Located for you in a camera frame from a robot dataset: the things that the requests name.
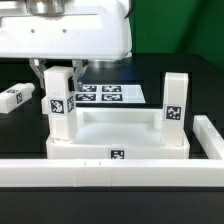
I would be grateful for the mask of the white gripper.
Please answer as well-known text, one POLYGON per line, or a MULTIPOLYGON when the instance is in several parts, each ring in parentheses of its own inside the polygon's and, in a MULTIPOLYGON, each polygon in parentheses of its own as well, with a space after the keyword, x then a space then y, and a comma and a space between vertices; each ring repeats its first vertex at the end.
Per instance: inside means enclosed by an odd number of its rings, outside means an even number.
POLYGON ((82 88, 87 60, 120 60, 132 49, 131 0, 0 0, 0 57, 33 58, 45 88, 45 59, 73 60, 70 91, 82 88))

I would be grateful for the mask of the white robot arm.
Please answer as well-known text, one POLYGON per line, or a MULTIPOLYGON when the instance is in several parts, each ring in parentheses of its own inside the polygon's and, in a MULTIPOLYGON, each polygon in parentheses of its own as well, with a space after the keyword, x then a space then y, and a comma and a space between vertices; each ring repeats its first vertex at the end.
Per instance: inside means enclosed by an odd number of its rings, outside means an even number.
POLYGON ((88 61, 116 61, 132 49, 131 0, 0 0, 0 58, 73 62, 74 87, 88 61))

